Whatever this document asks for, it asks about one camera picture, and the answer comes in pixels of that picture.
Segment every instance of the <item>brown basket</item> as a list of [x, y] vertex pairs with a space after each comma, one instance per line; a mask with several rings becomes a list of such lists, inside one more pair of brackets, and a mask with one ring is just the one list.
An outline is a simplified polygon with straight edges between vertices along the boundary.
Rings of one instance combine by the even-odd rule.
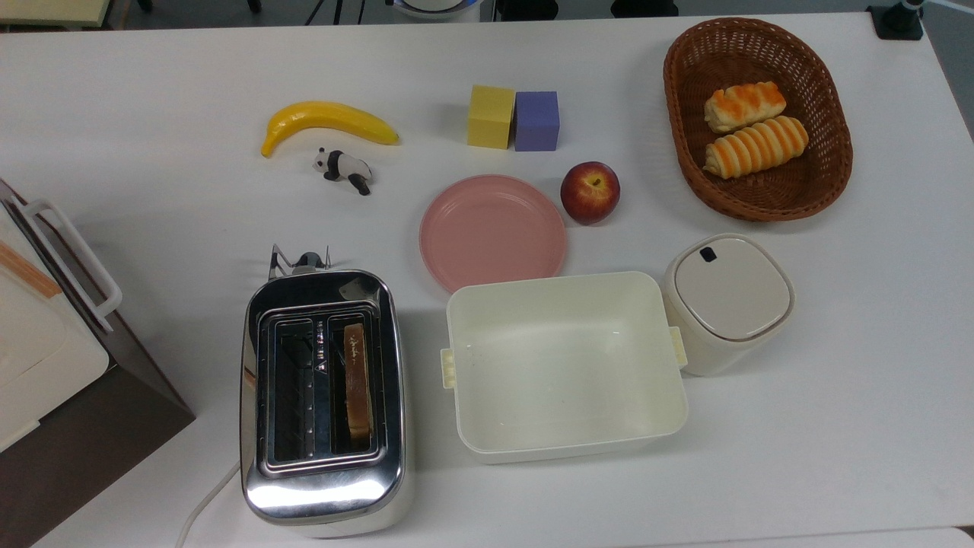
[[[704, 102], [716, 90], [768, 80], [788, 101], [783, 114], [808, 131], [805, 153], [737, 179], [705, 172], [706, 145], [719, 136], [703, 120]], [[663, 84], [680, 169], [707, 206], [744, 220], [790, 220], [824, 210], [845, 189], [852, 140], [839, 94], [822, 59], [785, 29], [742, 18], [698, 24], [670, 47]]]

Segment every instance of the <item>pink plate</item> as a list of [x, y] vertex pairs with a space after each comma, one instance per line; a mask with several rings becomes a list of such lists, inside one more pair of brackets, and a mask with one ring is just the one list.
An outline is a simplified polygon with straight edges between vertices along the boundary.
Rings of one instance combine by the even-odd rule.
[[446, 291], [548, 278], [565, 259], [565, 224], [537, 188], [510, 176], [474, 176], [444, 190], [423, 215], [420, 253]]

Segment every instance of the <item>toy panda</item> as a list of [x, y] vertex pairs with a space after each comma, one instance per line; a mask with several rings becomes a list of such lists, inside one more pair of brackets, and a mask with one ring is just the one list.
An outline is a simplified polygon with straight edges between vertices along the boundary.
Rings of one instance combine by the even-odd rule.
[[371, 193], [367, 181], [372, 178], [372, 171], [368, 169], [368, 165], [341, 150], [326, 153], [324, 148], [319, 148], [318, 157], [315, 158], [315, 170], [323, 173], [328, 180], [338, 180], [341, 177], [348, 179], [362, 196]]

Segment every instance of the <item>apple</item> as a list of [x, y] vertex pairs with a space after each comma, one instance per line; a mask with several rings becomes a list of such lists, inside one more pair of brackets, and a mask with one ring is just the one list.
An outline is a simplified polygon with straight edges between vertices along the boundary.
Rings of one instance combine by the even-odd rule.
[[602, 162], [583, 162], [573, 167], [561, 182], [561, 205], [581, 224], [596, 223], [616, 208], [618, 177]]

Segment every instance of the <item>canister lid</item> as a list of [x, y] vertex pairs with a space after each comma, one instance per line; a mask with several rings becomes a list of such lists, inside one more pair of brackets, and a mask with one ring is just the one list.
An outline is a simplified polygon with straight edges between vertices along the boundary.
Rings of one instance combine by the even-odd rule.
[[676, 293], [714, 335], [750, 340], [778, 325], [792, 307], [784, 272], [757, 245], [720, 237], [689, 252], [674, 272]]

